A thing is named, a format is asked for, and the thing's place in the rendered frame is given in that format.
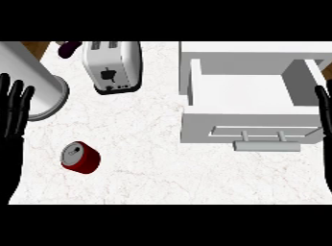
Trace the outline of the white cylindrical appliance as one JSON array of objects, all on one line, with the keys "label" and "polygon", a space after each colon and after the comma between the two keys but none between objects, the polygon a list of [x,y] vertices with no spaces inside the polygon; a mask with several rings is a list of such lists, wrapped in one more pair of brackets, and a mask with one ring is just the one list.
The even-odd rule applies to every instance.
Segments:
[{"label": "white cylindrical appliance", "polygon": [[20,41],[0,41],[0,73],[8,73],[13,81],[23,80],[26,86],[36,88],[29,120],[50,118],[69,99],[69,83],[51,73]]}]

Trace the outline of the white cabinet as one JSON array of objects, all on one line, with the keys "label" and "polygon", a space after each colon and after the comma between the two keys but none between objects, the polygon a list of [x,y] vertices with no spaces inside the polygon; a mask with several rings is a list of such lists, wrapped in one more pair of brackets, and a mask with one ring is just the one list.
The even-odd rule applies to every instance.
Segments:
[{"label": "white cabinet", "polygon": [[279,75],[296,60],[332,63],[332,41],[181,41],[179,93],[188,93],[192,60],[206,75]]}]

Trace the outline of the white toaster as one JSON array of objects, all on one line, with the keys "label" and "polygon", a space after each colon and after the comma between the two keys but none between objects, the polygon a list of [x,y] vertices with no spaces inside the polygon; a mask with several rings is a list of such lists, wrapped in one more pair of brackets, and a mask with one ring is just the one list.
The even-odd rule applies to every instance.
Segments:
[{"label": "white toaster", "polygon": [[141,89],[144,59],[139,41],[86,41],[83,65],[101,95]]}]

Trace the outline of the red can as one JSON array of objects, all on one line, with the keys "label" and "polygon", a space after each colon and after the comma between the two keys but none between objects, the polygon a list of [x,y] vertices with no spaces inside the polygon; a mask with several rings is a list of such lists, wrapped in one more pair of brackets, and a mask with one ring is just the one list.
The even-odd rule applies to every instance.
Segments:
[{"label": "red can", "polygon": [[75,141],[66,146],[60,161],[66,169],[92,174],[100,167],[101,154],[83,141]]}]

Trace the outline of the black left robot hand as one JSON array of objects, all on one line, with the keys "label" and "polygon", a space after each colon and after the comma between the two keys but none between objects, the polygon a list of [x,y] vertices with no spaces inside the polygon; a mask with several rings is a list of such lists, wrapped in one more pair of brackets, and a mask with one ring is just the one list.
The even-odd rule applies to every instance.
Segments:
[{"label": "black left robot hand", "polygon": [[0,205],[8,205],[20,186],[23,167],[24,129],[35,86],[23,80],[11,83],[11,75],[0,74]]}]

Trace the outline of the white open drawer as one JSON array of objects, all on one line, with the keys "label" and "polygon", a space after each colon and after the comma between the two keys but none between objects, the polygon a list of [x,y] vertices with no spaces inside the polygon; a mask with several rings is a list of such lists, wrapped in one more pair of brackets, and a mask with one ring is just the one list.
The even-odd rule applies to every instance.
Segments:
[{"label": "white open drawer", "polygon": [[315,88],[325,78],[316,61],[294,61],[279,75],[204,75],[203,62],[192,60],[191,66],[184,143],[322,141]]}]

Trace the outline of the dark purple eggplant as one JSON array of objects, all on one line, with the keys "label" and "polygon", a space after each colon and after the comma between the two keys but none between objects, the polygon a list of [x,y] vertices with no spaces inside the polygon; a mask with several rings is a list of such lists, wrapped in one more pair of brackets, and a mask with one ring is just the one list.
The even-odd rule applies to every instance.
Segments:
[{"label": "dark purple eggplant", "polygon": [[58,55],[64,59],[69,59],[82,45],[83,45],[82,41],[64,41],[58,47]]}]

